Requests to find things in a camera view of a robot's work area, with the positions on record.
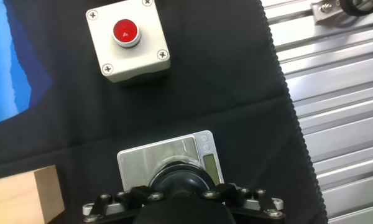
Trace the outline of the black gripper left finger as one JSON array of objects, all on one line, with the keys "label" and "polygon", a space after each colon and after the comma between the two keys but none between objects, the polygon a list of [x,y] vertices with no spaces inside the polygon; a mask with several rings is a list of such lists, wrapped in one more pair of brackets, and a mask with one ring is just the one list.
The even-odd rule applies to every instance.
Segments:
[{"label": "black gripper left finger", "polygon": [[83,205],[82,224],[128,224],[147,205],[165,200],[162,192],[148,186],[133,187],[114,195],[101,194],[93,203]]}]

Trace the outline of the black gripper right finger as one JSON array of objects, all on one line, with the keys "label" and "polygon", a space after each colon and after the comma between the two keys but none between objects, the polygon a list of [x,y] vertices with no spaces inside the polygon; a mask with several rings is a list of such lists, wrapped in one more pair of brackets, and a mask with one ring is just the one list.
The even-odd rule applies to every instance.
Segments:
[{"label": "black gripper right finger", "polygon": [[219,184],[204,191],[201,198],[224,208],[233,223],[285,223],[283,201],[272,198],[264,189],[251,191],[236,184]]}]

